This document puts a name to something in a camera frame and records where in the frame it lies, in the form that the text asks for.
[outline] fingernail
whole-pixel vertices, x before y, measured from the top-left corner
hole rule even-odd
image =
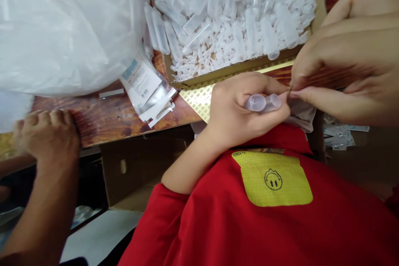
[[[290,99],[299,99],[300,92],[299,91],[291,91],[290,92]]]

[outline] cartoon face logo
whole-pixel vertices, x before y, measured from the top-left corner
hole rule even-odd
[[[271,168],[265,174],[265,182],[267,187],[272,190],[279,190],[283,186],[283,179],[278,172]]]

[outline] yellow patch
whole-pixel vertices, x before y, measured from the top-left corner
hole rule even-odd
[[[241,167],[249,200],[259,207],[294,206],[313,200],[308,179],[296,157],[238,151],[232,154]]]

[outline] cardboard box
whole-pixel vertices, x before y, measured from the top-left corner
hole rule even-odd
[[[324,21],[327,15],[327,9],[325,7],[325,0],[316,0],[317,9],[316,9],[316,18],[313,20],[312,24],[309,28],[309,36],[311,36],[316,30],[318,30]],[[245,62],[240,62],[237,64],[233,64],[231,66],[227,66],[225,68],[219,69],[217,71],[213,71],[211,73],[207,73],[205,75],[198,76],[196,78],[192,78],[182,82],[174,82],[174,78],[172,74],[175,74],[174,71],[170,69],[170,66],[173,65],[172,58],[170,55],[164,56],[164,62],[166,67],[166,74],[169,84],[175,88],[184,89],[202,82],[207,82],[213,79],[218,79],[226,75],[239,73],[243,71],[248,71],[258,67],[268,67],[278,65],[279,62],[286,60],[288,58],[294,58],[298,55],[302,45],[295,47],[294,49],[287,49],[280,52],[280,56],[277,60],[271,61],[267,58],[267,56],[254,58],[251,60],[247,60]]]
[[[189,143],[178,138],[131,138],[101,145],[110,209],[144,212],[154,186]]]

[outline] plastic bag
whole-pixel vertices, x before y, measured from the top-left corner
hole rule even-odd
[[[0,134],[12,132],[14,122],[31,111],[34,96],[0,91]]]
[[[0,90],[79,96],[132,63],[148,0],[0,0]]]

